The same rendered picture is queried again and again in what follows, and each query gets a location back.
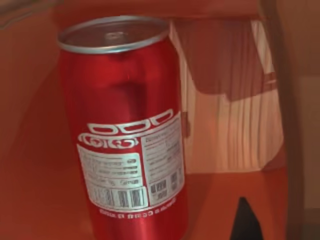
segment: white logo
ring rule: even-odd
[[[169,109],[141,121],[121,124],[88,123],[90,132],[81,133],[78,140],[95,148],[130,149],[139,144],[138,137],[162,129],[173,116],[174,111]]]

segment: orange surface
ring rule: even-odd
[[[76,156],[54,71],[0,162],[1,240],[93,240]],[[284,240],[286,169],[236,174],[191,174],[189,240],[228,240],[239,197],[246,197],[265,240]]]

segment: can label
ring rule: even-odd
[[[113,212],[142,212],[172,200],[184,186],[180,112],[123,124],[89,123],[78,140],[95,148],[139,152],[108,154],[77,145],[90,201]]]

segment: nutrition label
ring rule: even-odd
[[[78,144],[90,201],[102,209],[131,213],[172,199],[185,182],[181,132],[177,114],[137,137],[142,154],[100,153]]]
[[[159,205],[177,194],[185,181],[180,116],[142,137],[141,145],[149,202]]]

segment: red can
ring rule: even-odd
[[[179,59],[166,21],[62,32],[66,112],[98,240],[181,240],[188,227]]]

